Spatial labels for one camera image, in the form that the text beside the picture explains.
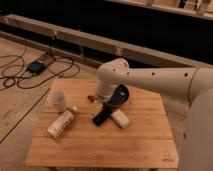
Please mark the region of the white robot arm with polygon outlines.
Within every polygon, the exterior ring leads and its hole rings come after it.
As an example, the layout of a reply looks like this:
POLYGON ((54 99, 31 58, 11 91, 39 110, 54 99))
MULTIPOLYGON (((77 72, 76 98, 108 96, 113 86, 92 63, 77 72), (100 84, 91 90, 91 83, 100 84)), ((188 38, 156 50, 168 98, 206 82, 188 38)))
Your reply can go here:
POLYGON ((123 58, 97 70, 96 96, 106 102, 114 86, 126 84, 188 101, 178 171, 213 171, 213 68, 130 68, 123 58))

